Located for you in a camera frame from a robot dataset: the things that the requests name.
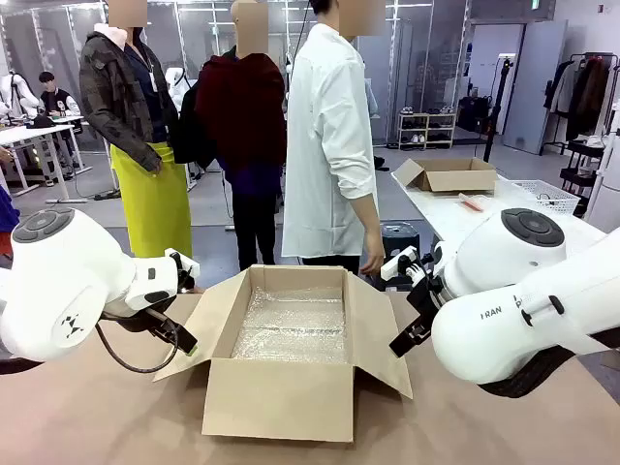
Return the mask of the person's right hand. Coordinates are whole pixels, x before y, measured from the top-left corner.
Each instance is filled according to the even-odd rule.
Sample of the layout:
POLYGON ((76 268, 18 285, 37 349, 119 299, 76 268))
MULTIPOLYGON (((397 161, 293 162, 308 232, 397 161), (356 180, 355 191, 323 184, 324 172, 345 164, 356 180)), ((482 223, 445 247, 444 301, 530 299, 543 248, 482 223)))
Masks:
POLYGON ((364 275, 377 275, 384 265, 385 249, 381 231, 367 232, 365 234, 366 263, 360 268, 364 275))

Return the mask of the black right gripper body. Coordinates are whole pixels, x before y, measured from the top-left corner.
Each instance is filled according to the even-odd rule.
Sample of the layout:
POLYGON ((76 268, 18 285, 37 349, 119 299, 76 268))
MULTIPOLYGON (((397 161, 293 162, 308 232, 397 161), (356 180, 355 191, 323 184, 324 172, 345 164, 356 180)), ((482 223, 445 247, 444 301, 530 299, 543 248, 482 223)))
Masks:
POLYGON ((432 254, 424 254, 421 259, 416 259, 414 264, 421 269, 423 276, 416 284, 412 284, 412 290, 407 296, 408 302, 418 312, 414 320, 415 330, 430 330, 432 323, 445 299, 441 292, 445 289, 442 279, 434 273, 432 266, 437 264, 432 254))

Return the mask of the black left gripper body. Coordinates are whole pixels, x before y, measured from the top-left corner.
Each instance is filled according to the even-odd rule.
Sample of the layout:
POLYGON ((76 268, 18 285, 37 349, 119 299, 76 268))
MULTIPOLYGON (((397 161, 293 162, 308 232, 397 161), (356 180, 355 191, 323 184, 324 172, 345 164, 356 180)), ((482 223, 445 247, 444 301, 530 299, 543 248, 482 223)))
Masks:
POLYGON ((164 342, 179 342, 181 340, 179 324, 166 315, 166 311, 174 301, 175 296, 169 297, 138 311, 132 317, 112 316, 104 312, 101 320, 115 322, 133 333, 147 331, 164 342))

